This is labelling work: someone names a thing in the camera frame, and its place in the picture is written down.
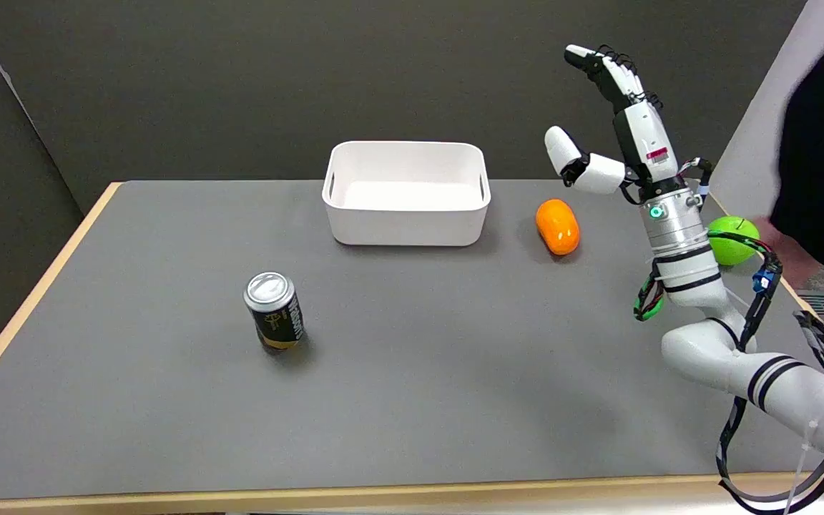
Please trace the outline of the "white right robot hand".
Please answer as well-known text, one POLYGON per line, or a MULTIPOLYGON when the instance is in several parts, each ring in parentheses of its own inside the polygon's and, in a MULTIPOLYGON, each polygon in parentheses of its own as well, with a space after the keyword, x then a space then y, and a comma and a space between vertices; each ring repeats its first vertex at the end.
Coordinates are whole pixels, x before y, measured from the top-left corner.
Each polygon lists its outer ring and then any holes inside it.
POLYGON ((622 154, 614 160, 586 151, 561 127, 550 127, 546 153, 564 185, 596 195, 619 190, 632 205, 685 188, 660 115, 661 101, 644 87, 634 61, 607 45, 587 49, 575 44, 566 46, 564 59, 585 73, 611 105, 622 154))

